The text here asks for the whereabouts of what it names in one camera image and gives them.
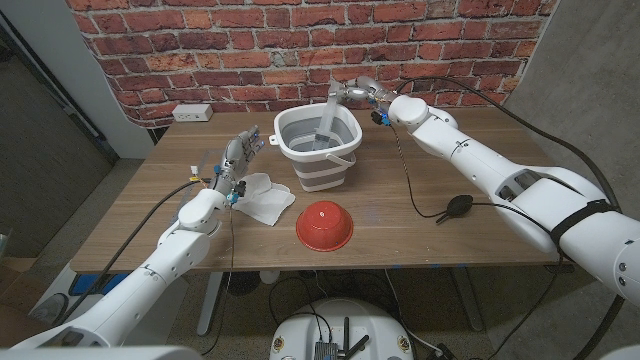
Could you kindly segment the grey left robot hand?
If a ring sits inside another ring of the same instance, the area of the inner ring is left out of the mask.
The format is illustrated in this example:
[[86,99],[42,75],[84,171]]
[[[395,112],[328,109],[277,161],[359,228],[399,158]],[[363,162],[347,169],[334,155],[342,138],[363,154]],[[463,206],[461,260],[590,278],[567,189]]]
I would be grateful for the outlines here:
[[213,184],[209,186],[210,189],[223,195],[231,193],[245,176],[249,163],[264,146],[259,134],[259,127],[254,125],[228,142],[220,160],[220,171],[213,180]]

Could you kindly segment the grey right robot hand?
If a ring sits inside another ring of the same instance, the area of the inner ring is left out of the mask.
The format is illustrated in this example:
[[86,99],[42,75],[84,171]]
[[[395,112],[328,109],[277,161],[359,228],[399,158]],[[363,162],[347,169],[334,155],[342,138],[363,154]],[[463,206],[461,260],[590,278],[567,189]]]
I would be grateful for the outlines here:
[[389,108],[398,95],[384,88],[371,77],[359,76],[347,82],[335,82],[330,85],[328,95],[338,103],[345,99],[366,100],[372,107],[372,121],[377,125],[390,126]]

